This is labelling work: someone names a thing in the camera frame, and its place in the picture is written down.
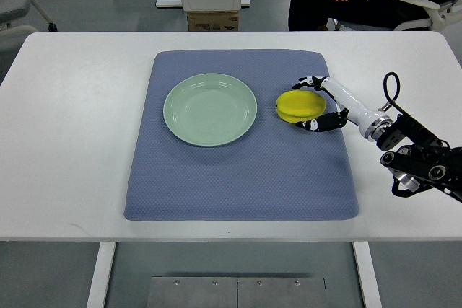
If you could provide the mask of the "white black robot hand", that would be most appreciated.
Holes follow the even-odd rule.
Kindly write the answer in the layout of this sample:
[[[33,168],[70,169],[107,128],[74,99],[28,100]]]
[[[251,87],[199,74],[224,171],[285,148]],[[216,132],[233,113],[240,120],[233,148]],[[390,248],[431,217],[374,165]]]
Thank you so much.
[[[331,131],[342,128],[347,121],[357,125],[360,134],[368,141],[377,140],[391,126],[393,121],[381,110],[371,110],[355,97],[346,87],[329,76],[310,76],[299,78],[292,88],[314,87],[323,90],[339,106],[338,112],[327,113],[312,120],[296,123],[299,128],[314,132]]]

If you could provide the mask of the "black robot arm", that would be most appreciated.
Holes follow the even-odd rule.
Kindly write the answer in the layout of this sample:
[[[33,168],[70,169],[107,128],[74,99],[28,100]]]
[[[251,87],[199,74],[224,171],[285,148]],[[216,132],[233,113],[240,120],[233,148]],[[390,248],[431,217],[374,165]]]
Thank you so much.
[[[384,152],[380,163],[393,175],[392,194],[409,198],[426,190],[438,189],[461,202],[461,148],[450,147],[396,104],[400,80],[389,72],[383,79],[386,111],[394,107],[398,116],[372,134]]]

